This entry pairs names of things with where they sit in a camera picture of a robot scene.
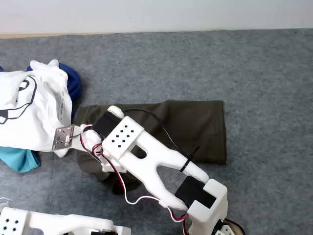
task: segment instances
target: clothing pile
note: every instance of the clothing pile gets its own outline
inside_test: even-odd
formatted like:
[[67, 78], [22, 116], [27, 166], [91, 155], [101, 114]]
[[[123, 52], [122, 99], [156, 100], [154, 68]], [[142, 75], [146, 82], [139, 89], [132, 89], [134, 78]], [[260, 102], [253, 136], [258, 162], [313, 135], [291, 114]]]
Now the clothing pile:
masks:
[[[0, 159], [17, 172], [40, 165], [33, 151], [50, 152], [55, 129], [71, 124], [72, 100], [81, 92], [81, 78], [69, 66], [52, 60], [31, 61], [27, 71], [0, 72]], [[226, 130], [222, 101], [165, 101], [158, 104], [114, 104], [122, 110], [155, 113], [193, 161], [226, 163]], [[93, 124], [110, 105], [80, 107], [74, 124]], [[146, 113], [129, 112], [159, 141], [173, 148], [159, 123]], [[66, 149], [56, 150], [59, 157]], [[104, 179], [101, 165], [78, 152], [80, 168]]]
[[[24, 173], [40, 166], [35, 151], [51, 151], [55, 129], [71, 123], [79, 74], [65, 64], [31, 61], [27, 71], [0, 67], [0, 159]], [[66, 150], [55, 151], [62, 157]]]

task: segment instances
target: black cable tie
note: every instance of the black cable tie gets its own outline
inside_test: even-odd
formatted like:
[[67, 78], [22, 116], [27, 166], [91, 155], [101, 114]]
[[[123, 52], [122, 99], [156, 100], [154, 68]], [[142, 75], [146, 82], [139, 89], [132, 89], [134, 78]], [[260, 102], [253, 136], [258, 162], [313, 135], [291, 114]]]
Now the black cable tie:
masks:
[[180, 172], [183, 172], [186, 169], [186, 167], [192, 161], [192, 159], [194, 158], [195, 153], [199, 150], [199, 148], [200, 148], [200, 146], [196, 147], [195, 150], [189, 156], [186, 156], [187, 161], [182, 166], [182, 168], [179, 170]]

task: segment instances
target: gray carpet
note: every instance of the gray carpet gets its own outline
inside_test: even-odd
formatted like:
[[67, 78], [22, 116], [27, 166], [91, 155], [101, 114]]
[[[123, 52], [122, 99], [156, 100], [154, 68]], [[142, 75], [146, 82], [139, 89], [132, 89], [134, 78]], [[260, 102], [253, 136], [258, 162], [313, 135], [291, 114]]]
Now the gray carpet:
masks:
[[[313, 29], [135, 33], [0, 40], [0, 65], [29, 61], [75, 68], [78, 105], [225, 101], [227, 165], [201, 164], [228, 187], [228, 217], [250, 235], [313, 231]], [[108, 218], [134, 235], [179, 235], [154, 201], [129, 206], [79, 169], [75, 152], [41, 154], [17, 174], [0, 163], [1, 195], [21, 209]], [[175, 191], [184, 176], [160, 169]], [[140, 188], [130, 193], [135, 199]]]

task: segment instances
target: black wire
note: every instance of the black wire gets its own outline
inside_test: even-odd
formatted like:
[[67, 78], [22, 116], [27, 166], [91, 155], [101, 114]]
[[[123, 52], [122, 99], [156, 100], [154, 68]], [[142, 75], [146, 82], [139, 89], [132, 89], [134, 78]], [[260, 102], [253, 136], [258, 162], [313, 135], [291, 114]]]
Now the black wire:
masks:
[[237, 224], [236, 222], [234, 222], [234, 221], [232, 221], [232, 220], [230, 220], [230, 219], [227, 219], [227, 218], [225, 218], [224, 220], [226, 220], [226, 221], [228, 221], [228, 222], [230, 222], [230, 223], [236, 225], [236, 226], [241, 230], [241, 232], [243, 233], [243, 235], [246, 235], [246, 233], [245, 233], [243, 227], [241, 227], [240, 224]]
[[131, 112], [131, 111], [137, 111], [137, 112], [144, 112], [147, 114], [150, 114], [155, 120], [157, 120], [159, 122], [159, 125], [162, 127], [163, 131], [166, 133], [167, 137], [169, 138], [169, 140], [171, 141], [171, 143], [175, 146], [175, 148], [178, 150], [178, 152], [180, 152], [182, 155], [184, 155], [185, 157], [188, 158], [188, 155], [186, 153], [184, 153], [184, 151], [178, 147], [178, 145], [173, 141], [172, 137], [170, 136], [170, 134], [168, 133], [168, 131], [166, 130], [162, 120], [153, 112], [144, 110], [144, 109], [126, 109], [123, 112], [127, 113], [127, 112]]

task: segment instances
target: black printed graphic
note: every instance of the black printed graphic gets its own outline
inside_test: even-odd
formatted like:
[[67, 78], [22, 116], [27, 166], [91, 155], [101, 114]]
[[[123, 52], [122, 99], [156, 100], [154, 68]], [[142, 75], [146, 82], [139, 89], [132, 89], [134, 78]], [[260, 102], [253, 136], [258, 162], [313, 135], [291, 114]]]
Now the black printed graphic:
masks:
[[33, 103], [37, 83], [31, 76], [21, 83], [16, 103], [18, 108], [0, 110], [0, 124], [5, 124], [9, 119], [18, 119], [25, 110]]

